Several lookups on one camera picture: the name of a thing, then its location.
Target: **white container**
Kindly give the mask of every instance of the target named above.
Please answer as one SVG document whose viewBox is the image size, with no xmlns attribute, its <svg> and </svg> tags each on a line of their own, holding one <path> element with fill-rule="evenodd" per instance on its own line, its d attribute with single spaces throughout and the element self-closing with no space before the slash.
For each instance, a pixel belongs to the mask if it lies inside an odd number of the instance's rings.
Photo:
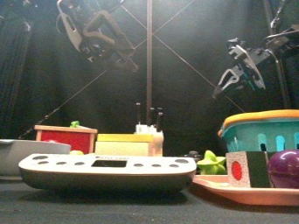
<svg viewBox="0 0 299 224">
<path fill-rule="evenodd" d="M 19 163 L 33 153 L 69 154 L 71 145 L 29 140 L 0 139 L 0 179 L 19 179 Z"/>
</svg>

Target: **green object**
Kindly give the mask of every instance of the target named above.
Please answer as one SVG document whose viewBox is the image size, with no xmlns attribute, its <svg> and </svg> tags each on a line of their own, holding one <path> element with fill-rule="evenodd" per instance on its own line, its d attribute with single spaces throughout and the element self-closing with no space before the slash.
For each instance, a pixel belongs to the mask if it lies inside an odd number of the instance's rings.
<svg viewBox="0 0 299 224">
<path fill-rule="evenodd" d="M 79 121 L 75 121 L 69 124 L 69 127 L 71 128 L 77 128 L 77 126 L 80 126 L 80 122 Z"/>
<path fill-rule="evenodd" d="M 211 150 L 206 150 L 204 158 L 198 162 L 202 175 L 224 175 L 227 170 L 224 167 L 226 157 L 216 157 Z"/>
</svg>

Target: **teal basket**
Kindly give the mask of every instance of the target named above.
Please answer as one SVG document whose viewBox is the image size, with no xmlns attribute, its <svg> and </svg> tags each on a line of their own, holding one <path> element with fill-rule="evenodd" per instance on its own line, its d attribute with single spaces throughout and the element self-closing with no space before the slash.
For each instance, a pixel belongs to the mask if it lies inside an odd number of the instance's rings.
<svg viewBox="0 0 299 224">
<path fill-rule="evenodd" d="M 228 117 L 219 131 L 228 152 L 299 149 L 299 110 L 271 110 Z"/>
</svg>

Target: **black table surface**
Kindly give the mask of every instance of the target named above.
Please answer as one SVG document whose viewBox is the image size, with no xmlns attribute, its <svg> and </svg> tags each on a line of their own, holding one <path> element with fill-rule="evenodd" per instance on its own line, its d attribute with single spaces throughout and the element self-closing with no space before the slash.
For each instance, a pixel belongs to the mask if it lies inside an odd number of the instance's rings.
<svg viewBox="0 0 299 224">
<path fill-rule="evenodd" d="M 250 206 L 192 186 L 175 193 L 51 192 L 0 180 L 0 223 L 299 223 L 299 206 Z"/>
</svg>

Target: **white plastic tray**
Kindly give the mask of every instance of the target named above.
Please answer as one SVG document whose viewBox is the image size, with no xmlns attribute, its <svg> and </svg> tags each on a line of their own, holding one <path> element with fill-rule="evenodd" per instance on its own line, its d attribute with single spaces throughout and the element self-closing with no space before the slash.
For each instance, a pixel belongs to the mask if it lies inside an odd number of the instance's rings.
<svg viewBox="0 0 299 224">
<path fill-rule="evenodd" d="M 196 175 L 192 183 L 242 204 L 299 206 L 299 189 L 230 186 L 227 175 Z"/>
</svg>

